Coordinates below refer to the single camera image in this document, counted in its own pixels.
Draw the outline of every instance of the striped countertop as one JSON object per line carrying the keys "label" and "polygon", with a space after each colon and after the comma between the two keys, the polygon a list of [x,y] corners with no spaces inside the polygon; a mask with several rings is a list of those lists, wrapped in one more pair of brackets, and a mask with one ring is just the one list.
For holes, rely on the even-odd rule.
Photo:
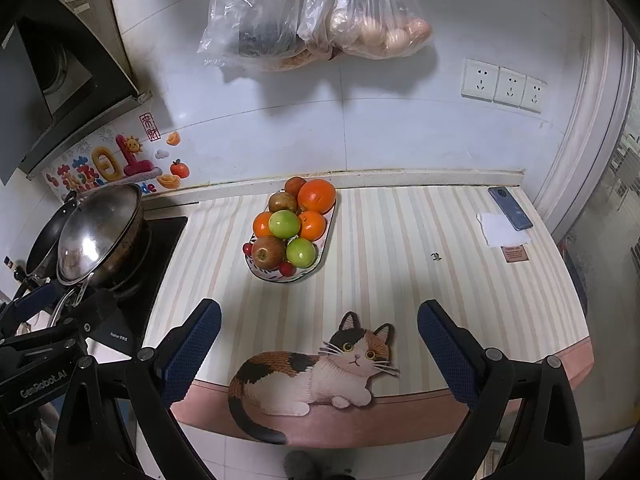
{"label": "striped countertop", "polygon": [[375,377],[373,394],[431,392],[446,384],[415,319],[435,298],[483,347],[530,362],[561,352],[588,337],[580,302],[542,220],[521,189],[511,192],[534,224],[528,262],[508,264],[484,241],[477,213],[500,212],[486,187],[341,189],[321,265],[289,284],[256,278],[241,251],[268,195],[201,202],[167,269],[145,345],[156,346],[201,298],[213,298],[223,325],[197,379],[227,386],[262,351],[318,352],[353,310],[364,328],[396,327],[400,377]]}

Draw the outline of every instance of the range hood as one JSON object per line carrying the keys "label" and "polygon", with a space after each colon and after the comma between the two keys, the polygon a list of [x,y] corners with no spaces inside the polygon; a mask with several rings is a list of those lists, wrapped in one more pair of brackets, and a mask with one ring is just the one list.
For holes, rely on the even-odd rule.
{"label": "range hood", "polygon": [[3,182],[16,167],[33,178],[150,97],[135,84],[111,0],[25,0],[4,46],[0,70],[10,78],[0,80],[0,102],[10,128],[0,130]]}

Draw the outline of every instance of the green apple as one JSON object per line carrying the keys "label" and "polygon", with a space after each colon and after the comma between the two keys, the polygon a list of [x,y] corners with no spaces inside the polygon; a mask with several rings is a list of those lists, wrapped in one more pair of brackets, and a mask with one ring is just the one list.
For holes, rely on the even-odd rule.
{"label": "green apple", "polygon": [[287,246],[287,260],[299,269],[306,269],[316,260],[316,246],[304,238],[296,238]]}
{"label": "green apple", "polygon": [[300,218],[288,209],[276,211],[269,218],[269,231],[278,238],[291,238],[300,231]]}

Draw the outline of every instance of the fruit bowl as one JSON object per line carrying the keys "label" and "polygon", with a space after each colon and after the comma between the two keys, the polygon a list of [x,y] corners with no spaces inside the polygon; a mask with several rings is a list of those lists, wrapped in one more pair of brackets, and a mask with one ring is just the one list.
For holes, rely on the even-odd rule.
{"label": "fruit bowl", "polygon": [[[264,280],[265,282],[290,283],[290,282],[295,282],[296,280],[299,280],[300,278],[302,278],[303,276],[306,276],[310,272],[313,272],[316,269],[316,267],[320,264],[320,260],[322,259],[322,253],[324,253],[324,247],[326,245],[326,241],[329,236],[329,231],[331,229],[332,220],[334,218],[334,212],[337,204],[338,203],[336,202],[334,206],[331,209],[329,209],[329,211],[327,211],[325,214],[322,215],[326,220],[326,229],[324,230],[324,233],[322,234],[322,236],[318,238],[318,240],[315,240],[313,242],[313,245],[315,245],[316,247],[317,254],[316,254],[316,259],[311,264],[311,266],[307,267],[306,269],[296,268],[295,273],[292,276],[283,276],[278,269],[274,269],[274,270],[259,269],[254,264],[254,260],[252,259],[252,257],[250,255],[245,254],[244,259],[246,260],[246,264],[249,267],[249,270],[251,270],[252,274],[254,276],[257,276],[261,280]],[[294,236],[293,238],[286,240],[286,243],[289,244],[295,238],[298,238],[298,236]],[[255,243],[256,240],[257,240],[257,237],[255,233],[252,233],[249,243],[253,244]]]}

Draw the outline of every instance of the smartphone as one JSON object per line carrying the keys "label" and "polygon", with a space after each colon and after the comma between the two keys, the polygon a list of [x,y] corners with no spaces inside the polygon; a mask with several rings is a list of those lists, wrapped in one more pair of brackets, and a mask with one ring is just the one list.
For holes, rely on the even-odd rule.
{"label": "smartphone", "polygon": [[502,212],[511,222],[516,231],[524,231],[524,229],[531,229],[533,224],[527,214],[522,210],[520,204],[516,202],[516,199],[509,193],[509,190],[504,186],[490,187],[489,194],[494,197],[494,200],[502,209]]}

